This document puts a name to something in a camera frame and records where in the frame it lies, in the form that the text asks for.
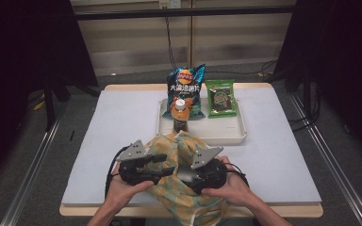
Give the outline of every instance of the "blue chip bag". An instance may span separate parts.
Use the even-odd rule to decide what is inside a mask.
[[[177,68],[167,77],[167,111],[163,116],[170,118],[175,101],[183,99],[189,107],[189,118],[199,119],[205,115],[201,111],[200,91],[205,78],[206,65],[196,68]]]

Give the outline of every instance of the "white tray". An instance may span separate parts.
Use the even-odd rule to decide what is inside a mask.
[[[167,99],[159,102],[158,134],[169,134],[173,130],[173,119],[163,117],[167,110]],[[207,145],[240,144],[247,136],[245,124],[237,100],[237,116],[209,119],[207,98],[201,98],[201,111],[205,118],[188,121],[189,133],[202,139]]]

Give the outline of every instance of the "chip bag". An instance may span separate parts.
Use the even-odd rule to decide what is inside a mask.
[[[205,114],[201,111],[200,91],[202,82],[205,78],[206,65],[200,65],[196,68],[177,68],[167,77],[167,110],[163,116],[170,118],[172,108],[178,99],[185,100],[189,108],[189,118],[204,118]]]
[[[236,117],[237,104],[234,96],[234,80],[206,80],[208,117]]]
[[[191,165],[197,149],[205,150],[207,146],[198,137],[181,131],[160,135],[152,142],[149,154],[165,153],[167,160],[161,163],[148,164],[148,170]],[[161,178],[156,186],[148,188],[148,192],[161,202],[183,226],[216,225],[222,219],[228,202],[223,198],[197,195],[178,177],[177,168],[172,176]]]

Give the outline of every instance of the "gray carpet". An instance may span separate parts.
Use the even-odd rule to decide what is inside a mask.
[[[260,71],[261,66],[262,64],[259,63],[207,67],[206,79],[234,78],[236,82],[260,82],[262,77],[257,76],[256,73],[248,73]],[[170,70],[102,76],[98,77],[98,82],[101,88],[109,84],[164,83],[169,72]],[[284,82],[279,81],[272,85],[287,118],[298,119],[296,108],[289,94],[285,92]],[[41,165],[38,178],[26,200],[17,225],[86,225],[89,221],[89,218],[66,218],[58,211],[74,160],[98,100],[77,89],[69,88],[69,90],[72,98],[65,106],[55,138]],[[62,103],[56,102],[56,109],[60,109],[61,105]],[[343,121],[324,99],[322,99],[321,114],[316,125],[354,189],[362,198],[362,145],[359,140],[354,135],[346,133]],[[13,144],[9,157],[0,169],[0,223],[41,144],[45,126],[44,108],[27,112],[19,128],[17,141]],[[306,130],[297,131],[294,135],[320,192],[324,215],[321,218],[290,218],[289,221],[296,225],[360,225],[311,136]]]

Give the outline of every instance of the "orange drink bottle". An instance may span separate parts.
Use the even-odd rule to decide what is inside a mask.
[[[175,101],[175,106],[172,109],[173,130],[178,133],[180,130],[188,132],[189,108],[185,101],[178,99]]]

